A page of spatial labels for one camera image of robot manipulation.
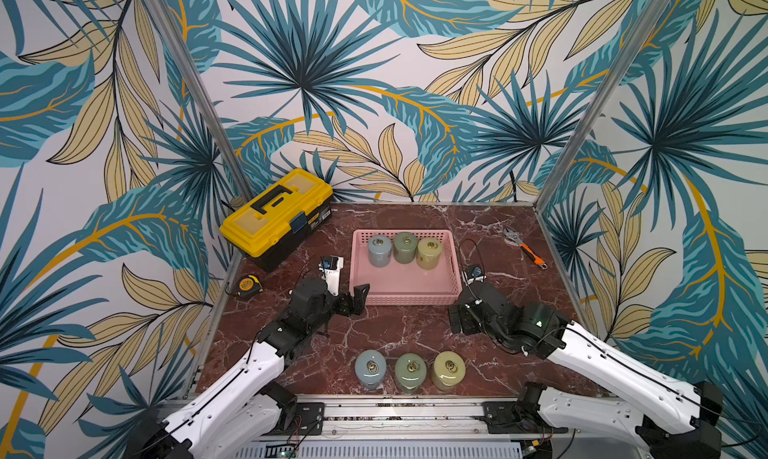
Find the pink perforated plastic basket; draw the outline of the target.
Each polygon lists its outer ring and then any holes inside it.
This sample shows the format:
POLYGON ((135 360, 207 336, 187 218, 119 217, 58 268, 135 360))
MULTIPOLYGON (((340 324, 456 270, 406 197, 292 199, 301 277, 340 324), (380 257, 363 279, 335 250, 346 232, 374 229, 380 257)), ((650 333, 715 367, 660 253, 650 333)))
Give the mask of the pink perforated plastic basket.
POLYGON ((413 232, 419 239, 433 238, 443 246, 438 263, 431 270, 422 269, 416 261, 401 264, 394 259, 384 267, 373 266, 368 258, 370 239, 377 235, 394 239, 398 233, 397 229, 358 229, 353 233, 349 287, 368 284, 369 305, 447 306, 454 303, 462 281, 453 234, 446 229, 413 232))

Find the yellow-green front tea canister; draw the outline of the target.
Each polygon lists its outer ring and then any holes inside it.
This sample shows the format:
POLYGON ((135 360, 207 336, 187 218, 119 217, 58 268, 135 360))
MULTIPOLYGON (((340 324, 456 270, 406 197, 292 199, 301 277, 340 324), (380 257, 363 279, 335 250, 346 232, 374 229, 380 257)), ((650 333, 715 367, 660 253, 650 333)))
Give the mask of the yellow-green front tea canister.
POLYGON ((454 389, 465 378, 466 364, 463 358, 453 351, 439 353, 431 368, 431 380, 442 391, 454 389))

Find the blue front tea canister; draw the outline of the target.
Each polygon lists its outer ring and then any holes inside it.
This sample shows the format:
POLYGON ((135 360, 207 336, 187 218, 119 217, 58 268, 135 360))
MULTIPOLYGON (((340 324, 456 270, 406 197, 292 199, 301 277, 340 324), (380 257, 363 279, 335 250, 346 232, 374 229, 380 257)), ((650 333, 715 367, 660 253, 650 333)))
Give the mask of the blue front tea canister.
POLYGON ((361 352, 354 364, 355 374, 366 389, 378 388, 387 373, 387 363, 384 356, 376 350, 361 352))

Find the dark green front tea canister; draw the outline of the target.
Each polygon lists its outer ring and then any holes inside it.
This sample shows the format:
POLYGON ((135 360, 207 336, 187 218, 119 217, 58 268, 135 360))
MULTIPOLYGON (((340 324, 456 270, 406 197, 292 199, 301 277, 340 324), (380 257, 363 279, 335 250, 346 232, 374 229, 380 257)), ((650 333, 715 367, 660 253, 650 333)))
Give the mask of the dark green front tea canister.
POLYGON ((406 353, 397 359, 394 377, 402 392, 412 394, 423 385, 427 372, 428 366, 421 356, 415 353, 406 353))

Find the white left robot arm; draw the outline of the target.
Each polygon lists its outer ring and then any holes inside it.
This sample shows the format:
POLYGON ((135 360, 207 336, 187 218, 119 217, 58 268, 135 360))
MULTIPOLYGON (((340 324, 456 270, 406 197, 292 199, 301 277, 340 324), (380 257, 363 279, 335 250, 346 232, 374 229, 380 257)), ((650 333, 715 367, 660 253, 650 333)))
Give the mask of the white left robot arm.
POLYGON ((276 379, 315 333, 336 316, 360 315, 368 284, 334 294, 319 277, 302 279, 277 317, 259 331, 248 352, 204 393, 160 419, 155 413, 129 434, 125 458, 227 458, 252 439, 286 430, 296 396, 276 379))

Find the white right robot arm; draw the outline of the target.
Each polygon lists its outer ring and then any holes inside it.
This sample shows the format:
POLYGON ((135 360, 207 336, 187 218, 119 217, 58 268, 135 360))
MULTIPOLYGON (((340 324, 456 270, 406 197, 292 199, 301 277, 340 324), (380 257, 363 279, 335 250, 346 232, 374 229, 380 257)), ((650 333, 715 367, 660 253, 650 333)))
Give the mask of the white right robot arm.
POLYGON ((492 434, 582 430, 631 444, 653 458, 718 458, 723 394, 714 384, 674 379, 610 347, 549 306, 517 306, 473 281, 448 309, 451 329, 484 334, 501 350, 565 367, 609 391, 566 393, 529 382, 516 401, 485 408, 492 434))

